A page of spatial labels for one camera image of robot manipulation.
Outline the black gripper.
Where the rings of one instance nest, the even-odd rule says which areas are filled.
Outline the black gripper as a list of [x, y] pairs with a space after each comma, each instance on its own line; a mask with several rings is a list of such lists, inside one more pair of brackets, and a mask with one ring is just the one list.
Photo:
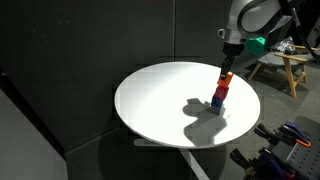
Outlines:
[[239, 56], [243, 52], [244, 48], [244, 44], [230, 44], [227, 42], [224, 43], [222, 52], [226, 56], [226, 58], [224, 59], [221, 66], [220, 78], [222, 80], [224, 80], [226, 78], [226, 74], [230, 72], [234, 63], [234, 58]]

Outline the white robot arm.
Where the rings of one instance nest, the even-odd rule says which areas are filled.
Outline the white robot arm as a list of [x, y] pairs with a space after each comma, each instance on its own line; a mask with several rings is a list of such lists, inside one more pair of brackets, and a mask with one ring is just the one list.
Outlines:
[[233, 60], [250, 38], [267, 35], [292, 19], [292, 0], [233, 0], [227, 25], [218, 34], [224, 40], [225, 59], [220, 79], [225, 80]]

